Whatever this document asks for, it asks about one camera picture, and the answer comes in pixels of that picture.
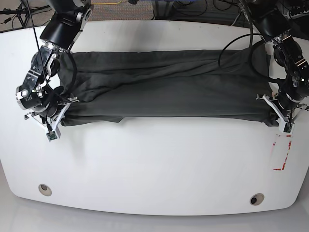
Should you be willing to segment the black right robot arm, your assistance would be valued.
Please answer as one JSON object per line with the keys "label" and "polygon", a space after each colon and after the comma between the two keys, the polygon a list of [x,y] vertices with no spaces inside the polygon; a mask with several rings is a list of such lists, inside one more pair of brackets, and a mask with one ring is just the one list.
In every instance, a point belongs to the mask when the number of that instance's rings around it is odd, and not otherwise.
{"label": "black right robot arm", "polygon": [[[55,12],[40,35],[43,45],[37,47],[31,68],[23,84],[17,87],[15,98],[23,110],[30,110],[24,118],[34,119],[51,141],[60,138],[58,126],[70,105],[78,100],[72,95],[77,67],[70,50],[83,32],[94,6],[89,0],[50,0],[48,5]],[[52,88],[49,82],[59,71],[61,53],[68,55],[73,75],[67,87]]]}

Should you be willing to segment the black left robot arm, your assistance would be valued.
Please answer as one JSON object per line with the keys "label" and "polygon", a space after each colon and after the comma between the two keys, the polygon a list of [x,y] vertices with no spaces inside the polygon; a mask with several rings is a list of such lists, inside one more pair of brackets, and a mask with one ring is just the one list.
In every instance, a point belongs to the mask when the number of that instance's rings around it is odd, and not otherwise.
{"label": "black left robot arm", "polygon": [[291,27],[282,15],[275,0],[241,0],[242,11],[246,14],[250,29],[257,29],[262,41],[250,44],[252,50],[263,43],[273,44],[274,59],[286,71],[284,80],[273,80],[279,86],[274,97],[267,95],[262,99],[273,109],[280,120],[283,132],[291,132],[297,118],[295,108],[308,110],[302,100],[309,95],[309,64],[298,43],[290,34]]}

